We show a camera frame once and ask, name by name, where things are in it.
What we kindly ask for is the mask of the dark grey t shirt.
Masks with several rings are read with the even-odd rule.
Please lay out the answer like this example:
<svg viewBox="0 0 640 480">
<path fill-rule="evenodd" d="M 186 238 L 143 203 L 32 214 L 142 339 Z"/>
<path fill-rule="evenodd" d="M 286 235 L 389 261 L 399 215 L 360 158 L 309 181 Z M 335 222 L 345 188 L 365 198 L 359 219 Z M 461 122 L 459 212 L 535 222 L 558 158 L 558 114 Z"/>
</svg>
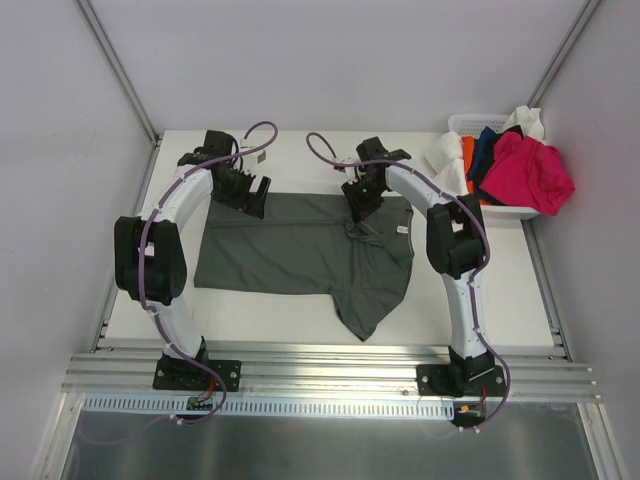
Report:
<svg viewBox="0 0 640 480">
<path fill-rule="evenodd" d="M 340 195 L 273 193 L 263 218 L 211 202 L 194 285 L 279 295 L 329 295 L 341 323 L 359 340 L 404 300 L 414 250 L 413 209 L 387 197 L 353 221 Z"/>
</svg>

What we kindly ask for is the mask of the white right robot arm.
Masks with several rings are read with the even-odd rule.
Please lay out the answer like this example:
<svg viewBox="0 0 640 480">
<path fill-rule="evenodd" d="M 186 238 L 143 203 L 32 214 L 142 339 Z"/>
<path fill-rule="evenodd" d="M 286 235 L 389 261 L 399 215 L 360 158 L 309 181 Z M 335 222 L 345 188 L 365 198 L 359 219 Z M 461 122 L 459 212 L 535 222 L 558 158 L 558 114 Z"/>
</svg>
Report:
<svg viewBox="0 0 640 480">
<path fill-rule="evenodd" d="M 495 358 L 486 346 L 480 305 L 481 272 L 490 250 L 478 201 L 456 196 L 410 165 L 410 155 L 383 147 L 377 137 L 356 148 L 357 161 L 338 161 L 346 175 L 342 191 L 360 223 L 379 209 L 383 193 L 395 192 L 426 220 L 426 255 L 444 282 L 451 320 L 449 364 L 427 375 L 430 388 L 460 398 L 480 387 L 495 369 Z"/>
</svg>

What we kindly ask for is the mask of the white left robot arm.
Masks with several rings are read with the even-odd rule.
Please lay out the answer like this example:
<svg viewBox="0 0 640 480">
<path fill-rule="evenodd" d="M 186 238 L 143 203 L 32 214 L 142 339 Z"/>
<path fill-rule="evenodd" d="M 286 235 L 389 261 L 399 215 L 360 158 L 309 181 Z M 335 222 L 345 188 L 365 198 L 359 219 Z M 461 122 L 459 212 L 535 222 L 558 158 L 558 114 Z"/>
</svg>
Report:
<svg viewBox="0 0 640 480">
<path fill-rule="evenodd" d="M 251 126 L 240 140 L 209 130 L 204 142 L 177 161 L 161 196 L 135 216 L 114 225 L 115 282 L 152 319 L 164 341 L 163 357 L 178 361 L 176 377 L 188 388 L 210 375 L 206 342 L 190 319 L 184 297 L 188 265 L 181 233 L 207 198 L 233 211 L 262 219 L 271 179 L 256 190 L 257 167 L 278 136 L 271 121 Z"/>
</svg>

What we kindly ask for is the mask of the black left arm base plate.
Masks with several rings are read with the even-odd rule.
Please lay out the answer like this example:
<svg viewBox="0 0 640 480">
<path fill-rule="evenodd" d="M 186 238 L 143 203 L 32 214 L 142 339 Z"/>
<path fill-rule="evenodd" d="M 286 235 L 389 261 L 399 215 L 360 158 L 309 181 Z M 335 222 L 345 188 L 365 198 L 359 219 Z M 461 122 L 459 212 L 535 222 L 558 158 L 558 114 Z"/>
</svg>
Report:
<svg viewBox="0 0 640 480">
<path fill-rule="evenodd" d="M 192 363 L 162 356 L 156 364 L 152 388 L 159 391 L 207 391 L 211 382 L 214 390 L 222 389 L 219 378 L 228 392 L 237 392 L 241 379 L 242 363 L 238 360 L 205 360 L 204 365 L 217 374 L 205 372 Z"/>
</svg>

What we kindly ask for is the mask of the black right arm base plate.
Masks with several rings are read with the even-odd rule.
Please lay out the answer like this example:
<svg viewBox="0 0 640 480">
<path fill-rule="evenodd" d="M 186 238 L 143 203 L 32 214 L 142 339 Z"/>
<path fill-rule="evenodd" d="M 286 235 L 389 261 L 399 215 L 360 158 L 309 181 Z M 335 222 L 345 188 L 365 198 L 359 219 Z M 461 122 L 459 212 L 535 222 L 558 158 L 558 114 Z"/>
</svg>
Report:
<svg viewBox="0 0 640 480">
<path fill-rule="evenodd" d="M 506 380 L 501 367 L 466 379 L 461 368 L 453 364 L 420 364 L 416 367 L 416 382 L 420 396 L 502 397 L 506 393 Z"/>
</svg>

